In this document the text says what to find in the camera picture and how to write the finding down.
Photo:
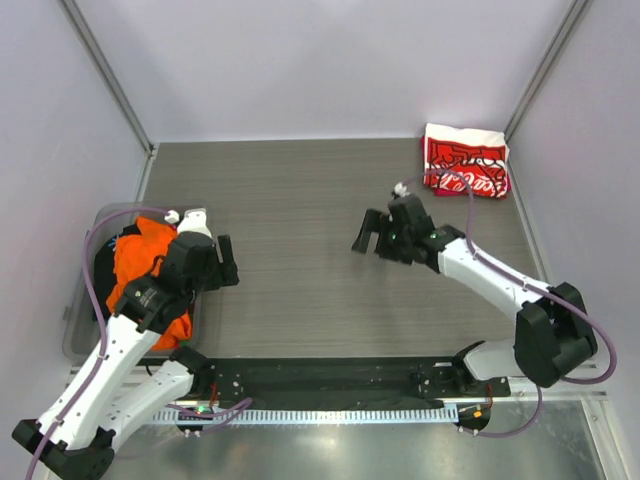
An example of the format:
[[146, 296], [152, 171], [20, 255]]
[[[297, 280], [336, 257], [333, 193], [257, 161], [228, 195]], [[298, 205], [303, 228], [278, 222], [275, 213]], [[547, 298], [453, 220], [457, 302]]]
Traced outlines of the white t-shirt with red print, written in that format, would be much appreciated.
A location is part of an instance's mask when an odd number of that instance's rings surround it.
[[502, 199], [511, 190], [503, 132], [427, 123], [422, 151], [425, 170], [457, 172], [476, 196]]

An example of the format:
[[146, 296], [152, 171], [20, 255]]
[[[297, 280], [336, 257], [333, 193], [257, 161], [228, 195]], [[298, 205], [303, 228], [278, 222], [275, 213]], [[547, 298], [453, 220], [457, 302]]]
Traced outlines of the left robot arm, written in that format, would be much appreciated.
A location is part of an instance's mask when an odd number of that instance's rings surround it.
[[129, 282], [94, 351], [59, 399], [39, 418], [20, 421], [13, 440], [61, 479], [100, 479], [117, 451], [154, 413], [213, 385], [206, 356], [174, 350], [143, 384], [121, 399], [123, 381], [170, 323], [203, 291], [239, 282], [231, 239], [179, 234], [166, 255]]

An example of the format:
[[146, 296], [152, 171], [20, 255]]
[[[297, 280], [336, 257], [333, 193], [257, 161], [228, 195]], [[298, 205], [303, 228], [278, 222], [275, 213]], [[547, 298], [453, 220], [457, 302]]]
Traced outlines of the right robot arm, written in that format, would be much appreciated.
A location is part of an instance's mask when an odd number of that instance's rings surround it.
[[549, 388], [598, 351], [575, 287], [534, 280], [476, 247], [461, 230], [435, 226], [413, 194], [393, 198], [385, 212], [367, 210], [352, 249], [424, 265], [468, 287], [512, 321], [512, 339], [481, 340], [453, 357], [450, 379], [462, 395], [473, 395], [499, 377], [525, 377]]

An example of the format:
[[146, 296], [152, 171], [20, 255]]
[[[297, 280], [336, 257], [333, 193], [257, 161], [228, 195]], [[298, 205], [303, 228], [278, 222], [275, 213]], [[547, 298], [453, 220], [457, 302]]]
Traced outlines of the orange t-shirt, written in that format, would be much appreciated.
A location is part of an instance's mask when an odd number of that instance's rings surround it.
[[[125, 286], [142, 275], [159, 273], [161, 257], [177, 237], [175, 227], [138, 216], [135, 223], [115, 241], [113, 273], [115, 286], [106, 298], [106, 308], [113, 314]], [[193, 333], [191, 315], [185, 311], [174, 319], [168, 329], [152, 347], [153, 351], [172, 350], [190, 340]]]

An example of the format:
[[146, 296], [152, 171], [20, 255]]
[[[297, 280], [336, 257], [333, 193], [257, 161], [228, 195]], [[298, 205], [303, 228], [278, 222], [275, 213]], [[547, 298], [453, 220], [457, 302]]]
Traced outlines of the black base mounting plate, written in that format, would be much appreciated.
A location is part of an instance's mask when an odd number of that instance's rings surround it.
[[474, 380], [448, 357], [209, 358], [187, 398], [261, 410], [433, 408], [444, 399], [511, 394], [508, 380]]

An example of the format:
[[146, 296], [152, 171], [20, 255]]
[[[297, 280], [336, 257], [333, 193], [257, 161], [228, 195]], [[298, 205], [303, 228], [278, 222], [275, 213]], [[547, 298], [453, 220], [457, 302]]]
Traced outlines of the folded magenta t-shirt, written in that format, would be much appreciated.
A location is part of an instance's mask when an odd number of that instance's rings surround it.
[[[505, 189], [495, 191], [474, 190], [473, 195], [481, 198], [505, 198], [511, 192], [511, 186], [507, 186]], [[433, 194], [438, 197], [453, 197], [453, 196], [467, 196], [466, 190], [453, 191], [441, 188], [434, 188]]]

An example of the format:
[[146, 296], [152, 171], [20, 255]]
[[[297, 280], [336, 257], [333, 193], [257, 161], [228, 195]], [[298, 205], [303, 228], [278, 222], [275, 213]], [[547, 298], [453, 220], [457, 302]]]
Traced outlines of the aluminium front rail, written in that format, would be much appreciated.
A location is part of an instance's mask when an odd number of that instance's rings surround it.
[[[115, 397], [120, 398], [125, 393], [141, 385], [149, 377], [145, 366], [135, 366], [124, 378], [121, 386], [116, 390]], [[532, 382], [523, 377], [508, 377], [512, 396], [517, 398], [533, 397], [535, 387]], [[560, 381], [550, 388], [542, 389], [544, 398], [548, 400], [592, 398], [606, 399], [608, 397], [604, 384], [576, 385]]]

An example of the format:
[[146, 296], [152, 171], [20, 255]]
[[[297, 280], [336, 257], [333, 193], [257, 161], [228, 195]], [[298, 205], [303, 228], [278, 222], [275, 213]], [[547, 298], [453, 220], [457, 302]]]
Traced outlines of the left aluminium frame post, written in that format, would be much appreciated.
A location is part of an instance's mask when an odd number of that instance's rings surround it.
[[60, 0], [58, 4], [67, 15], [72, 28], [78, 35], [90, 60], [94, 64], [117, 107], [123, 114], [138, 143], [141, 145], [145, 155], [150, 158], [154, 152], [154, 144], [149, 139], [78, 3], [74, 0]]

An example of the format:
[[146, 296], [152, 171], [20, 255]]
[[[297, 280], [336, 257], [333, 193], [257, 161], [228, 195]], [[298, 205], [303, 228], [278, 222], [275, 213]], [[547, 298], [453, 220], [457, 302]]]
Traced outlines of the aluminium frame post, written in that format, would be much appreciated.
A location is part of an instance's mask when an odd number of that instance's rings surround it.
[[138, 143], [141, 145], [145, 155], [150, 158], [154, 152], [154, 144], [149, 139], [78, 3], [74, 0], [60, 0], [58, 4], [67, 15], [72, 28], [78, 35], [90, 60], [94, 64], [117, 107], [123, 114]]
[[511, 141], [591, 5], [591, 0], [570, 2], [506, 124], [504, 134], [507, 142]]

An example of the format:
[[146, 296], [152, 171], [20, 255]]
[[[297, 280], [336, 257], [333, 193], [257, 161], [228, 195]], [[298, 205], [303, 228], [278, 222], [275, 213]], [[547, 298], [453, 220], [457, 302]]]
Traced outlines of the right aluminium frame post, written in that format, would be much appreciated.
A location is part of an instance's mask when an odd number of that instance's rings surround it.
[[507, 142], [511, 141], [591, 5], [591, 0], [570, 2], [506, 124], [504, 134]]

